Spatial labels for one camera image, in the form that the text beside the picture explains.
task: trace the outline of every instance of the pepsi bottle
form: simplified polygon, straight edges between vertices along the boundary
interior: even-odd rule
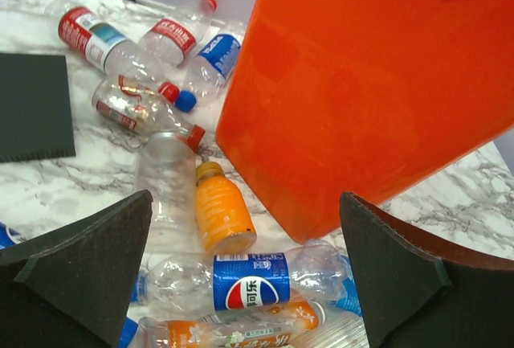
[[[337,249],[325,242],[274,254],[181,253],[140,271],[133,300],[182,320],[286,303],[295,296],[336,301],[345,295],[346,270]]]

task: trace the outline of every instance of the yellow bottle cap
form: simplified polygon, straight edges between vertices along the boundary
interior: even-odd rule
[[[196,168],[196,183],[208,174],[224,174],[222,167],[216,162],[205,162]]]

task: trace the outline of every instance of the small orange bottle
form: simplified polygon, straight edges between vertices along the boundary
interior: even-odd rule
[[[196,219],[202,244],[210,254],[235,254],[256,240],[254,224],[239,188],[216,162],[196,169]]]

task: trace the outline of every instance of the orange bin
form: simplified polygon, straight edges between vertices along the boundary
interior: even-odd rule
[[[296,241],[514,125],[514,0],[257,0],[217,140]]]

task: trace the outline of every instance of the table surface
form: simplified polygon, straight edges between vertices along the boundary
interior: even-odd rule
[[[77,156],[0,164],[2,221],[28,237],[82,219],[130,194],[141,145],[140,138],[106,121],[91,107],[91,96],[102,74],[59,40],[56,21],[43,16],[51,1],[0,0],[0,51],[66,55],[70,80]],[[133,39],[139,39],[163,15],[161,10],[121,0],[80,1]],[[215,32],[212,28],[206,39]],[[219,162],[241,189],[259,234],[252,252],[277,252],[297,246],[215,144],[214,129],[221,106],[222,99],[197,108],[188,117],[207,129],[198,161]],[[382,208],[457,244],[514,259],[513,187],[514,176],[489,143]],[[325,239],[345,249],[341,230]],[[190,249],[201,251],[198,237],[191,242]],[[150,266],[157,258],[162,257],[146,253],[143,264]],[[129,314],[137,318],[145,311],[132,307]]]

